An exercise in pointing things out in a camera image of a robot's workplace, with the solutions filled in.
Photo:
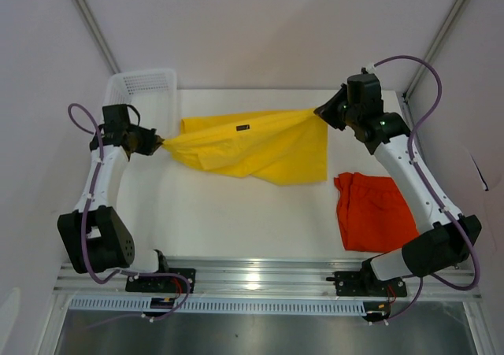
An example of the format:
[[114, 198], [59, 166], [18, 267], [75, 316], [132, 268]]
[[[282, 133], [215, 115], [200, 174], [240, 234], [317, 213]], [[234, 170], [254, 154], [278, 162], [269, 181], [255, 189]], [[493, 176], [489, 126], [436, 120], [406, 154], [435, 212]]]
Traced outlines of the yellow shorts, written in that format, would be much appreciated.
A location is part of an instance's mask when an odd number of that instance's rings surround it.
[[312, 109], [186, 117], [162, 146], [189, 168], [278, 186], [320, 183], [328, 174], [328, 126]]

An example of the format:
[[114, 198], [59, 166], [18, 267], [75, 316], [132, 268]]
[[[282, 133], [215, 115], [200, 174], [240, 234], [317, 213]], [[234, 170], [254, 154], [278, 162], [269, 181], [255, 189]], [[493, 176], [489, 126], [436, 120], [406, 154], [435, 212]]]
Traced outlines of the orange shorts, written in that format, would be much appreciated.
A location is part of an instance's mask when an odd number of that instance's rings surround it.
[[419, 236], [394, 180], [344, 172], [334, 178], [339, 192], [336, 216], [347, 251], [387, 253]]

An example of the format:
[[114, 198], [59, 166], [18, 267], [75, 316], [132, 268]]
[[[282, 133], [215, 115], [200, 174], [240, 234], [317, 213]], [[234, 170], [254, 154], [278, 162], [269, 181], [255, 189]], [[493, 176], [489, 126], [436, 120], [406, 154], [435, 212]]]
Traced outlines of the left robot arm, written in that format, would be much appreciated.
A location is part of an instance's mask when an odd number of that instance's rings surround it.
[[130, 104], [105, 105], [103, 122], [93, 120], [89, 130], [91, 168], [78, 202], [70, 213], [57, 219], [57, 229], [75, 272], [106, 283], [99, 273], [143, 274], [143, 282], [155, 292], [165, 290], [171, 273], [161, 266], [161, 252], [142, 249], [119, 217], [116, 207], [122, 176], [131, 156], [153, 155], [163, 139], [155, 129], [132, 123]]

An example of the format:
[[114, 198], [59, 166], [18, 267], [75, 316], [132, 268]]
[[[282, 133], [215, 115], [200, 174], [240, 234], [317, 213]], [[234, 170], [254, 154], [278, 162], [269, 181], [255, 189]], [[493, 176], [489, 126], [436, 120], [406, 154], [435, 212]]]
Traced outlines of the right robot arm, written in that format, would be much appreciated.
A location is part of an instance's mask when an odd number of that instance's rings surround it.
[[482, 225], [466, 216], [447, 197], [413, 144], [413, 133], [402, 116], [386, 112], [380, 81], [372, 73], [350, 76], [335, 95], [315, 109], [329, 126], [350, 128], [394, 180], [413, 215], [419, 233], [402, 248], [364, 263], [361, 289], [378, 294], [388, 280], [406, 276], [436, 276], [445, 268], [473, 259]]

